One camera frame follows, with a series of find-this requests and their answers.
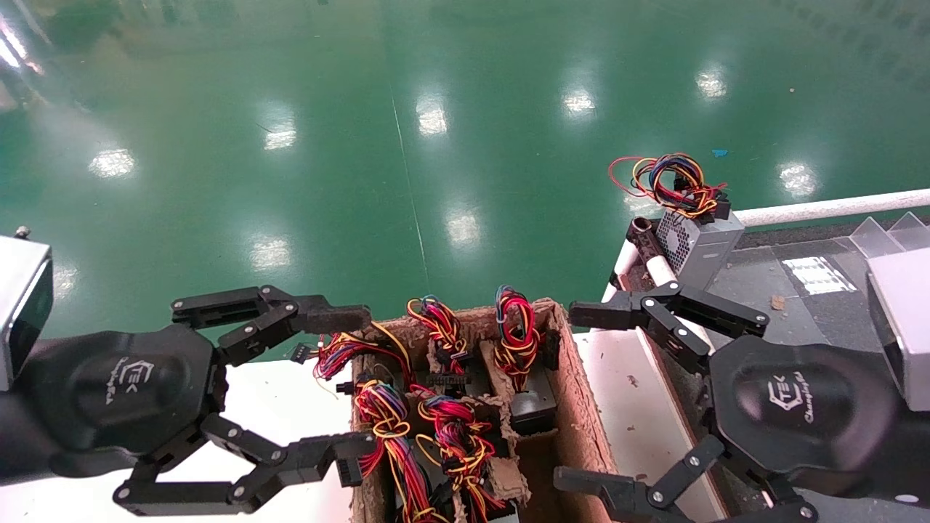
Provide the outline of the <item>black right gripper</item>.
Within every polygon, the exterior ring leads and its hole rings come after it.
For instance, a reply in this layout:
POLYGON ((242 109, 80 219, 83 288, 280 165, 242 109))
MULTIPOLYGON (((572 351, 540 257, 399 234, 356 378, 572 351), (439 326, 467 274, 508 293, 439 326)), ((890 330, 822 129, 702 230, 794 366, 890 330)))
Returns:
POLYGON ((817 509, 791 484, 837 498, 928 502, 928 413, 907 406, 883 355, 761 340, 764 312, 675 282, 618 291, 607 302, 573 301, 568 315, 575 327, 647 332, 684 370, 708 373, 714 427, 724 438, 702 438, 653 486, 555 467, 556 489, 598 497, 611 521, 688 522, 678 499, 734 454, 740 471, 761 477, 771 506, 728 522, 817 522, 817 509), (734 341, 711 355, 694 325, 734 341))

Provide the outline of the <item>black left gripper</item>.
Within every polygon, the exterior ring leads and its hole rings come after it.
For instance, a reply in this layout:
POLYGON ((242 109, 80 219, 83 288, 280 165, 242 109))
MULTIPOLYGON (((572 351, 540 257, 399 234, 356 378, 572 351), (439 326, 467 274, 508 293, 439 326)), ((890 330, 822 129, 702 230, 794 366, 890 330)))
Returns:
POLYGON ((133 468, 113 502, 136 516, 252 514, 286 487, 322 481, 330 466, 342 487, 361 486, 372 433, 280 446, 247 431, 218 414, 228 391, 220 361, 238 367, 300 333, 361 331, 371 322, 368 306, 266 285, 185 297, 171 308, 181 325, 37 341, 1 397, 3 485, 133 468), (232 324, 218 338, 219 357, 194 331, 232 324), (157 480, 207 442, 253 469, 233 482, 157 480))

